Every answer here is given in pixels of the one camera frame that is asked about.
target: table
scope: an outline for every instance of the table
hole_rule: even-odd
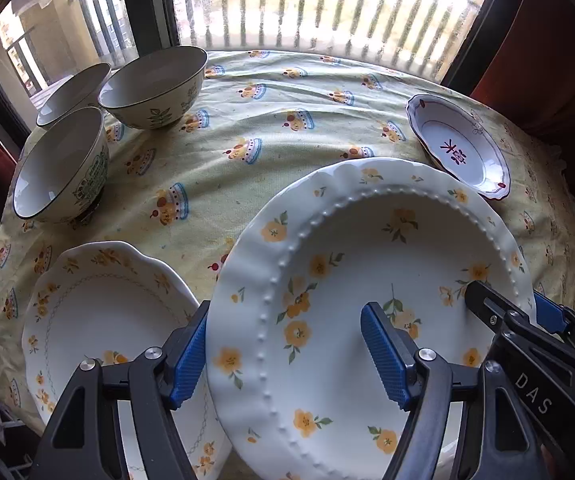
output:
[[[21,337],[34,283],[62,251],[125,240],[170,264],[199,300],[208,299],[240,232],[283,187],[346,158],[431,164],[405,113],[409,98],[427,92],[474,114],[497,142],[512,183],[509,196],[491,206],[517,239],[534,287],[575,309],[575,204],[550,148],[491,108],[384,67],[294,52],[211,52],[202,92],[179,122],[140,131],[106,116],[109,176],[87,223],[17,218],[16,168],[0,224],[0,397],[43,431]],[[43,134],[30,134],[19,166]],[[181,214],[162,200],[177,183],[188,199]]]

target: white plate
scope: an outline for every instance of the white plate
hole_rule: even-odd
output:
[[[423,94],[410,99],[406,110],[414,133],[445,171],[487,198],[509,194],[505,158],[474,112]]]
[[[23,330],[27,385],[44,423],[80,361],[134,359],[165,343],[197,307],[171,267],[130,244],[94,242],[62,253],[36,282]],[[119,401],[118,412],[129,472],[146,480],[129,402]],[[173,417],[198,477],[216,479],[231,444],[216,420],[205,373]]]
[[[229,254],[208,313],[210,391],[241,458],[266,480],[381,479],[407,414],[385,394],[361,307],[378,301],[419,347],[478,365],[493,334],[466,310],[474,278],[535,322],[514,238],[442,171],[349,160],[276,195]]]

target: silver bolt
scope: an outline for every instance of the silver bolt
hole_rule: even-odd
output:
[[[91,370],[94,366],[96,366],[96,361],[94,361],[94,359],[83,359],[83,361],[81,361],[80,365],[78,366],[80,367],[81,370],[87,372]]]
[[[499,365],[496,361],[485,361],[485,369],[488,372],[497,374],[501,371],[501,365]]]
[[[419,357],[423,359],[423,361],[433,361],[437,358],[437,353],[431,348],[421,348],[421,350],[419,350]]]
[[[150,346],[145,351],[145,358],[146,359],[158,359],[161,355],[163,355],[163,350],[161,350],[157,346]]]

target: blue gripper pad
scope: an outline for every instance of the blue gripper pad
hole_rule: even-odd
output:
[[[562,334],[567,330],[568,323],[565,321],[563,309],[554,301],[546,298],[538,291],[534,291],[536,303],[536,322],[550,334]]]
[[[198,378],[205,367],[205,327],[207,316],[194,332],[192,339],[187,343],[185,352],[176,364],[174,373],[174,387],[170,394],[170,403],[174,409],[180,408],[184,400],[194,394]]]
[[[398,402],[400,409],[407,409],[411,396],[405,378],[405,367],[369,305],[365,305],[361,310],[361,333],[387,396]]]

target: window pane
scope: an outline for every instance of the window pane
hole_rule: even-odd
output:
[[[174,0],[182,44],[349,57],[440,81],[483,0]]]
[[[27,99],[39,109],[88,66],[120,68],[136,57],[123,0],[11,0],[0,14],[0,84],[17,110]]]

